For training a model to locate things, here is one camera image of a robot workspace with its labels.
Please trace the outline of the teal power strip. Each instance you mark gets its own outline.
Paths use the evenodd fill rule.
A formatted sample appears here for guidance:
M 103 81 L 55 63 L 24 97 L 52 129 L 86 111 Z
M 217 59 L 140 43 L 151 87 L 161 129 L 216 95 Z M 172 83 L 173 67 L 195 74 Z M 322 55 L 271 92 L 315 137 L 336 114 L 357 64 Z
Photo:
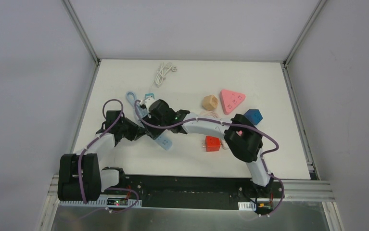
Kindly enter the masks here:
M 146 93 L 144 95 L 144 99 L 147 100 L 147 99 L 155 99 L 155 95 L 153 93 Z

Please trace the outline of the yellow plug adapter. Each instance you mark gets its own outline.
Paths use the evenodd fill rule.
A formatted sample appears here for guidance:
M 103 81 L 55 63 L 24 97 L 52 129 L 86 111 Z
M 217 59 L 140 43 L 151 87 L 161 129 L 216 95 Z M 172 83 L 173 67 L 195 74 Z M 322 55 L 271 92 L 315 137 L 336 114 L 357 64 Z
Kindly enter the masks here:
M 215 95 L 205 96 L 202 100 L 202 107 L 208 111 L 214 111 L 217 109 L 219 99 Z

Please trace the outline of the red small adapter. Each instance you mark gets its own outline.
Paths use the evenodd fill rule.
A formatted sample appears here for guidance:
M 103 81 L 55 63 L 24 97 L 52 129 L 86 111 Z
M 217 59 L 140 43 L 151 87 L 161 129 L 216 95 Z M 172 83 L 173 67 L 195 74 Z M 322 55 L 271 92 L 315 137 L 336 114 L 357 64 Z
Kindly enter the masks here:
M 202 147 L 205 148 L 207 152 L 217 152 L 221 147 L 221 140 L 213 136 L 206 136 Z

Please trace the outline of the pink triangular power strip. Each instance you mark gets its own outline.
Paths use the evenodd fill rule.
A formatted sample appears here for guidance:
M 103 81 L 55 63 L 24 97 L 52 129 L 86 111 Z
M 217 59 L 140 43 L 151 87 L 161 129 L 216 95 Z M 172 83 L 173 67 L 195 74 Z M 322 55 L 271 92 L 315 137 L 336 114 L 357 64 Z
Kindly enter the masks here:
M 246 98 L 245 94 L 222 89 L 220 91 L 220 101 L 225 115 L 229 115 L 234 111 Z

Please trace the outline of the blue cube plug adapter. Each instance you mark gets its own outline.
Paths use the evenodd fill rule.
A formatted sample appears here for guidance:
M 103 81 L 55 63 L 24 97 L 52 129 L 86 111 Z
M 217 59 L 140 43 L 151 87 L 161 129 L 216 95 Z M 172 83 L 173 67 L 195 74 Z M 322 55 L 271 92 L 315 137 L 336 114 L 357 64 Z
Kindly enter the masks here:
M 263 120 L 263 116 L 258 109 L 249 109 L 243 115 L 255 126 Z

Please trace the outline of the white power strip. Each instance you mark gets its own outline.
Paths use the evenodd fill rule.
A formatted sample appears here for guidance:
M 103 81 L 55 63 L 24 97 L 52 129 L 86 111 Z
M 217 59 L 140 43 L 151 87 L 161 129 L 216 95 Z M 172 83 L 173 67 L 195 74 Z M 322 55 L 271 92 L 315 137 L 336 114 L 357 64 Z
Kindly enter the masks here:
M 158 136 L 154 141 L 166 151 L 168 151 L 173 145 L 172 141 L 164 134 Z

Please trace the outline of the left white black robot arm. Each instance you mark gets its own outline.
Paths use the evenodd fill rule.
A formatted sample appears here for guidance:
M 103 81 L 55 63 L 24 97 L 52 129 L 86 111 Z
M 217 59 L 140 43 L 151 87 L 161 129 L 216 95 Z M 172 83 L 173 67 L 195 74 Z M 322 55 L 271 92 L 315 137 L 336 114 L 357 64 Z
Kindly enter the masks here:
M 107 189 L 123 194 L 127 188 L 125 172 L 120 167 L 104 167 L 104 159 L 122 140 L 136 141 L 145 129 L 126 118 L 120 110 L 106 112 L 106 119 L 94 139 L 74 154 L 60 159 L 57 195 L 60 201 L 96 201 Z

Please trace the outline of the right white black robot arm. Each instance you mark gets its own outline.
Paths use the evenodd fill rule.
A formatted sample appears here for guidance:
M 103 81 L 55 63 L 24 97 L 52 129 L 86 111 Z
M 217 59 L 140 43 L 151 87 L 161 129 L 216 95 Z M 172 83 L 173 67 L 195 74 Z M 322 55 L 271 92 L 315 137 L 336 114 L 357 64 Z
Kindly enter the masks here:
M 169 130 L 175 134 L 201 134 L 224 140 L 232 154 L 246 163 L 252 177 L 254 193 L 259 197 L 266 197 L 272 192 L 273 178 L 263 160 L 266 152 L 262 150 L 262 139 L 267 138 L 275 144 L 272 151 L 278 150 L 279 144 L 258 130 L 245 116 L 236 114 L 228 119 L 202 116 L 188 110 L 174 111 L 166 101 L 153 98 L 136 100 L 136 115 L 140 114 L 140 109 L 148 112 L 138 118 L 153 138 Z

